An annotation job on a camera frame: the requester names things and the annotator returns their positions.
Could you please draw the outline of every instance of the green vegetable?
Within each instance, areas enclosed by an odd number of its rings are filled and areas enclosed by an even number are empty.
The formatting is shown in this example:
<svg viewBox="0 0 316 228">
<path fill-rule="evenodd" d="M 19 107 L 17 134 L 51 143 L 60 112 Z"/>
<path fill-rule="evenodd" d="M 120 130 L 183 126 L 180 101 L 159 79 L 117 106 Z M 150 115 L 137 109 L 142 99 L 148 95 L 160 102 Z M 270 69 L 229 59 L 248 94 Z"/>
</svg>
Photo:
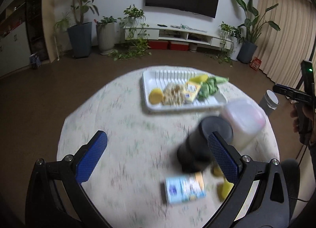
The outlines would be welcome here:
<svg viewBox="0 0 316 228">
<path fill-rule="evenodd" d="M 201 89 L 197 95 L 199 101 L 207 99 L 209 96 L 214 95 L 218 90 L 218 84 L 228 82 L 228 78 L 223 77 L 209 77 L 205 82 L 202 83 Z"/>
</svg>

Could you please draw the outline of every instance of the tv stand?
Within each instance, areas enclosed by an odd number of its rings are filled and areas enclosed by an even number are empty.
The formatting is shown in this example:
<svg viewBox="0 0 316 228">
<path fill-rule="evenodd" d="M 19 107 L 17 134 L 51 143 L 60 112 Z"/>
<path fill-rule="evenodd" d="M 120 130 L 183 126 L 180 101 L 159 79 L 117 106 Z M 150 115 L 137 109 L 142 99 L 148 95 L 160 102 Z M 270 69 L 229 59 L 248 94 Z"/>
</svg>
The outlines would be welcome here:
<svg viewBox="0 0 316 228">
<path fill-rule="evenodd" d="M 130 27 L 125 28 L 125 40 L 129 35 Z M 212 48 L 212 49 L 221 49 L 222 39 L 219 35 L 212 35 L 209 33 L 189 30 L 189 29 L 182 29 L 182 28 L 172 28 L 170 25 L 168 27 L 159 27 L 157 25 L 149 24 L 149 27 L 145 27 L 146 36 L 144 38 L 148 40 L 165 40 L 165 41 L 181 41 L 181 42 L 188 42 L 188 43 L 197 43 L 199 47 L 204 48 Z M 136 28 L 136 32 L 134 34 L 134 38 L 137 39 L 139 36 L 142 36 L 144 31 L 142 31 L 141 26 Z M 226 42 L 226 49 L 230 49 L 231 47 L 231 40 L 227 40 Z"/>
</svg>

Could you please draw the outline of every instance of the gray plant pot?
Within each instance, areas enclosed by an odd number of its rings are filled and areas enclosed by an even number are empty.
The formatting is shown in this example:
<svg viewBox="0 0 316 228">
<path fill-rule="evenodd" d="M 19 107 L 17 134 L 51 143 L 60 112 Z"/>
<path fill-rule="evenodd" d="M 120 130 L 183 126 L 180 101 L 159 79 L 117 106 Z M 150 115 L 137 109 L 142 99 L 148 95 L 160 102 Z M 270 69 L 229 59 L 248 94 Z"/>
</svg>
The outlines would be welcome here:
<svg viewBox="0 0 316 228">
<path fill-rule="evenodd" d="M 252 60 L 252 56 L 254 55 L 257 47 L 258 46 L 256 46 L 253 43 L 244 41 L 240 49 L 240 52 L 237 56 L 237 60 L 239 60 L 241 63 L 244 63 L 244 64 L 250 63 Z"/>
<path fill-rule="evenodd" d="M 114 51 L 114 23 L 96 25 L 100 54 L 107 55 Z"/>
<path fill-rule="evenodd" d="M 74 25 L 67 29 L 75 58 L 85 58 L 91 53 L 92 22 Z"/>
</svg>

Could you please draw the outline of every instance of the round table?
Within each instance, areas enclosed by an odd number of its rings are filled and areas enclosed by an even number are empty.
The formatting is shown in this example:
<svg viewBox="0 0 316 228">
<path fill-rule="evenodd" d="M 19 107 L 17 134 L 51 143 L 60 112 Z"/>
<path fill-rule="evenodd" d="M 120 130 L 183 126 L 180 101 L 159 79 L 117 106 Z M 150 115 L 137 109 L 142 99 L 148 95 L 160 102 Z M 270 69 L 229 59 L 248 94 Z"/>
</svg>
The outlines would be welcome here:
<svg viewBox="0 0 316 228">
<path fill-rule="evenodd" d="M 147 69 L 187 70 L 193 68 L 149 67 Z M 142 70 L 125 74 L 100 89 L 69 115 L 62 128 L 57 160 L 75 154 L 92 136 L 103 130 L 108 146 L 90 179 L 82 186 L 104 218 L 114 228 L 203 227 L 220 207 L 217 185 L 223 178 L 203 172 L 206 197 L 178 205 L 162 200 L 167 177 L 182 175 L 176 150 L 199 121 L 218 110 L 200 112 L 150 113 L 144 104 Z M 227 100 L 249 98 L 231 83 L 219 86 Z M 279 159 L 269 119 L 262 132 L 240 152 L 256 161 Z M 238 218 L 249 208 L 255 182 Z"/>
</svg>

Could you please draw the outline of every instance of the food tray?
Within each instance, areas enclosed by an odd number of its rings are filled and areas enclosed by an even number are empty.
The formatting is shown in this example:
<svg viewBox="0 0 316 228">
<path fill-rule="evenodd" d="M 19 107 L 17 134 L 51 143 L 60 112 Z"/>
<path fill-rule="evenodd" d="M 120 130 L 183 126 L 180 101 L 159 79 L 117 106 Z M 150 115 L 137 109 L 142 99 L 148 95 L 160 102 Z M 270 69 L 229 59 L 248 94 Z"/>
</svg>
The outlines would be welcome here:
<svg viewBox="0 0 316 228">
<path fill-rule="evenodd" d="M 209 96 L 203 102 L 194 100 L 192 104 L 184 104 L 181 106 L 169 106 L 157 104 L 153 105 L 149 102 L 149 94 L 154 88 L 160 88 L 162 91 L 168 83 L 185 84 L 190 78 L 197 76 L 196 72 L 181 70 L 149 70 L 143 72 L 143 86 L 145 103 L 149 110 L 153 112 L 175 111 L 175 110 L 198 110 L 218 108 L 227 103 L 224 95 L 218 90 L 213 96 Z"/>
</svg>

